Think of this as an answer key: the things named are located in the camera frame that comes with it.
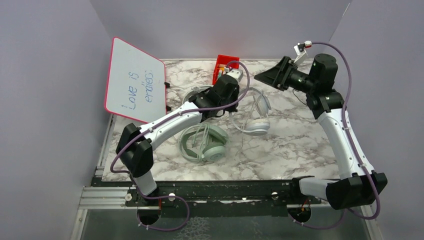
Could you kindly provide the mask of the pink framed whiteboard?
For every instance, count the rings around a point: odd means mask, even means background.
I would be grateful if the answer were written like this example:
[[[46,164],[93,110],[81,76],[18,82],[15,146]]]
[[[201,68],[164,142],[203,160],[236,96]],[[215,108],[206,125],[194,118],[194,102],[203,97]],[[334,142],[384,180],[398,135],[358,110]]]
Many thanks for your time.
[[[107,112],[150,123],[166,115],[166,65],[114,37],[104,98]]]

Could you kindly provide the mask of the white headphones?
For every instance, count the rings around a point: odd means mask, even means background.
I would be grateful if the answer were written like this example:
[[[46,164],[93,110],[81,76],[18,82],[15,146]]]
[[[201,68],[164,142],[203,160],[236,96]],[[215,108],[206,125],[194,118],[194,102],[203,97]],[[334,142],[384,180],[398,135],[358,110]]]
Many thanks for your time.
[[[266,135],[271,127],[269,120],[269,111],[272,109],[268,97],[262,90],[255,87],[244,88],[239,96],[247,92],[254,92],[253,102],[249,110],[249,116],[242,125],[235,122],[233,114],[229,113],[229,119],[232,125],[245,135],[263,136]]]

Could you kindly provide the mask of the grey white gaming headset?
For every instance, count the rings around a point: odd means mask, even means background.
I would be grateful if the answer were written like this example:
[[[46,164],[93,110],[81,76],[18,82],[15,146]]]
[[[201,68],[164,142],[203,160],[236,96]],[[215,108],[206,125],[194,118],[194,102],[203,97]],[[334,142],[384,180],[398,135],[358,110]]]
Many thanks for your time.
[[[201,85],[201,86],[195,86],[192,87],[183,97],[181,104],[184,104],[185,102],[187,102],[189,100],[189,98],[195,94],[198,94],[200,92],[203,92],[205,90],[208,90],[209,88],[211,88],[213,85]]]

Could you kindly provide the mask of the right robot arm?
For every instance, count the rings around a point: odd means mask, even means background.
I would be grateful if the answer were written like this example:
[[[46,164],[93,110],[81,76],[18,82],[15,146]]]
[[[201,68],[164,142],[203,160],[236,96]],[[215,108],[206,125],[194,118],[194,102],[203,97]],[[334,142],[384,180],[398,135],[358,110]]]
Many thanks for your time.
[[[309,73],[298,70],[284,56],[274,67],[256,74],[254,79],[280,91],[292,88],[306,95],[306,104],[323,128],[335,155],[339,180],[305,176],[294,179],[289,199],[300,204],[308,196],[327,201],[335,210],[380,203],[380,193],[388,179],[376,172],[351,129],[345,98],[333,85],[338,71],[336,59],[320,53],[313,59]]]

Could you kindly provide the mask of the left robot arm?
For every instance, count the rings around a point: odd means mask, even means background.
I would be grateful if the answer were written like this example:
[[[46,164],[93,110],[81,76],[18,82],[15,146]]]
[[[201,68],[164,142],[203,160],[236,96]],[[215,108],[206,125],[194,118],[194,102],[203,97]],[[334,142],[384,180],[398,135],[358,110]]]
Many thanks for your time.
[[[243,72],[233,69],[171,113],[147,124],[130,123],[124,127],[116,154],[138,187],[138,199],[144,205],[152,205],[157,200],[157,184],[151,173],[154,150],[180,131],[217,117],[220,111],[234,112],[242,78]]]

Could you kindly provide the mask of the red plastic bin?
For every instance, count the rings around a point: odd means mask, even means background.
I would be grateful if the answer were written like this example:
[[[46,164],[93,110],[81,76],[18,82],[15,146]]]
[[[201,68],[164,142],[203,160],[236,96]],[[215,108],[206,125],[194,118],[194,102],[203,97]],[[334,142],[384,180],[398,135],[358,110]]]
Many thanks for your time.
[[[220,68],[229,68],[229,69],[238,69],[239,68],[239,64],[238,61],[240,60],[239,57],[237,56],[229,56],[229,55],[222,55],[219,54],[217,56],[216,62],[215,62],[215,66],[213,69],[213,76],[212,76],[212,84],[215,85],[217,80],[217,74],[218,74],[218,70]]]

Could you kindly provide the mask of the green headphones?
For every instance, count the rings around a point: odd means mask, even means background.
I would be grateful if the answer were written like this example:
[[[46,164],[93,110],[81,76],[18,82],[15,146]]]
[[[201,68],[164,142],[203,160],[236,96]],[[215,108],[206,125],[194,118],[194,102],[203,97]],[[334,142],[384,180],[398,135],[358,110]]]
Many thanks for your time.
[[[216,162],[226,155],[228,134],[216,125],[200,123],[183,130],[177,144],[181,156],[194,163]]]

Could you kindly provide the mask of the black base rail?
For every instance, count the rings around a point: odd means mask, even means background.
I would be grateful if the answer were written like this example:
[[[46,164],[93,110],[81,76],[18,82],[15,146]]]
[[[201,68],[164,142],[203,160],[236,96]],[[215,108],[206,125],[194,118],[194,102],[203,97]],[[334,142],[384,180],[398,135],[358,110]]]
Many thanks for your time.
[[[158,181],[152,196],[167,197],[162,200],[143,198],[131,182],[95,177],[91,187],[122,190],[119,207],[162,218],[286,217],[299,213],[301,207],[329,206],[316,197],[296,193],[291,180]]]

